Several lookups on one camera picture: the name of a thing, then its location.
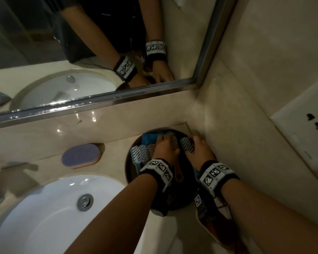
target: sink basin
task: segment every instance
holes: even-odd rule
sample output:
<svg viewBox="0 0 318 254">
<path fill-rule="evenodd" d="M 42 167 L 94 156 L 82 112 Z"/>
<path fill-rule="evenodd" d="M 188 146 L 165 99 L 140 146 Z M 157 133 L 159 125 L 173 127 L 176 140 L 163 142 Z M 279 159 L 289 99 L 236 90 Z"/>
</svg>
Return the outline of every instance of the sink basin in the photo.
<svg viewBox="0 0 318 254">
<path fill-rule="evenodd" d="M 77 175 L 37 189 L 1 218 L 0 254 L 64 253 L 123 188 L 104 176 Z M 80 211 L 78 200 L 85 194 L 93 196 L 93 204 Z M 142 243 L 143 234 L 134 253 L 140 254 Z"/>
<path fill-rule="evenodd" d="M 102 73 L 89 69 L 71 69 L 29 84 L 12 99 L 9 109 L 29 109 L 115 90 L 112 79 Z"/>
</svg>

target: hand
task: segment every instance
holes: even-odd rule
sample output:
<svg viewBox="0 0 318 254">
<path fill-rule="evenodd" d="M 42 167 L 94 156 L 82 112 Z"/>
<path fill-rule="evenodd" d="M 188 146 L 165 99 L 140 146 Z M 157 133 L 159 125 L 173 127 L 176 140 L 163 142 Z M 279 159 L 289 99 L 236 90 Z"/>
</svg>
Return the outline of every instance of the hand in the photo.
<svg viewBox="0 0 318 254">
<path fill-rule="evenodd" d="M 147 79 L 142 74 L 136 74 L 131 81 L 129 81 L 128 85 L 131 88 L 136 87 L 144 87 L 150 85 L 150 83 L 147 81 Z"/>
<path fill-rule="evenodd" d="M 157 84 L 161 82 L 161 79 L 165 82 L 174 80 L 172 71 L 165 61 L 153 61 L 152 69 Z"/>
<path fill-rule="evenodd" d="M 194 153 L 189 151 L 185 152 L 186 157 L 191 162 L 192 166 L 200 171 L 201 166 L 209 160 L 217 160 L 216 156 L 213 154 L 210 146 L 205 140 L 199 138 L 199 136 L 193 136 L 194 140 Z"/>
<path fill-rule="evenodd" d="M 156 149 L 153 154 L 153 159 L 163 158 L 172 167 L 178 159 L 180 149 L 175 151 L 171 148 L 172 133 L 166 135 L 159 135 L 157 138 Z"/>
</svg>

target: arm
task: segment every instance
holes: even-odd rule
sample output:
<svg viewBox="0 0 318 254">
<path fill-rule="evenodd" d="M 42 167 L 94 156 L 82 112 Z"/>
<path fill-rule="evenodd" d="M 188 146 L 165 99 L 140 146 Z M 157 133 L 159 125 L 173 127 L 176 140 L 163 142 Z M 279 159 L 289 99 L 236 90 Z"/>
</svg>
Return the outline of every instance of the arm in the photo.
<svg viewBox="0 0 318 254">
<path fill-rule="evenodd" d="M 172 135 L 158 136 L 153 154 L 154 159 L 163 158 L 171 166 L 180 151 L 171 149 Z M 89 223 L 65 254 L 134 253 L 157 190 L 154 176 L 136 177 Z"/>
<path fill-rule="evenodd" d="M 149 41 L 164 41 L 160 0 L 139 0 L 139 4 Z M 160 83 L 161 79 L 166 82 L 174 80 L 174 76 L 165 61 L 153 62 L 153 75 L 157 83 Z"/>
<path fill-rule="evenodd" d="M 186 152 L 193 167 L 216 160 L 208 144 L 194 136 L 194 154 Z M 238 179 L 229 179 L 221 194 L 265 253 L 318 254 L 318 226 Z"/>
<path fill-rule="evenodd" d="M 99 59 L 104 61 L 108 68 L 113 69 L 121 55 L 115 50 L 102 30 L 85 13 L 83 8 L 80 5 L 67 7 L 61 11 L 61 15 L 89 49 Z M 149 82 L 138 73 L 128 84 L 131 88 L 135 88 L 149 85 Z"/>
</svg>

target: mirror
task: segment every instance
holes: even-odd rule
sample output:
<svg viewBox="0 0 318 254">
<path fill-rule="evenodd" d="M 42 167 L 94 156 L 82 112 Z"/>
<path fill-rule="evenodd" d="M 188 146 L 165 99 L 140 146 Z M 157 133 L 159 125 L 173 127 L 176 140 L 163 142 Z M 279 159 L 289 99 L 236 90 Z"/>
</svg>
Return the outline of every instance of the mirror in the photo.
<svg viewBox="0 0 318 254">
<path fill-rule="evenodd" d="M 191 78 L 215 3 L 0 0 L 0 114 Z"/>
</svg>

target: forearm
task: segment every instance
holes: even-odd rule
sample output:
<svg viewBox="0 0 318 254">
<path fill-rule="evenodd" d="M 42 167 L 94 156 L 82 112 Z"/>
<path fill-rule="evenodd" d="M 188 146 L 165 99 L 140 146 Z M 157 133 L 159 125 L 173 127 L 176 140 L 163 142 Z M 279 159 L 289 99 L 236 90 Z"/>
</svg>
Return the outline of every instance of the forearm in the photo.
<svg viewBox="0 0 318 254">
<path fill-rule="evenodd" d="M 138 176 L 92 220 L 65 254 L 133 253 L 157 188 L 152 175 Z"/>
<path fill-rule="evenodd" d="M 318 254 L 318 226 L 307 218 L 237 179 L 221 193 L 265 253 Z"/>
<path fill-rule="evenodd" d="M 119 53 L 107 39 L 102 30 L 90 19 L 81 6 L 72 6 L 61 11 L 61 15 L 69 23 L 81 40 L 113 69 L 120 59 Z"/>
<path fill-rule="evenodd" d="M 164 40 L 160 0 L 139 0 L 142 18 L 150 41 Z"/>
</svg>

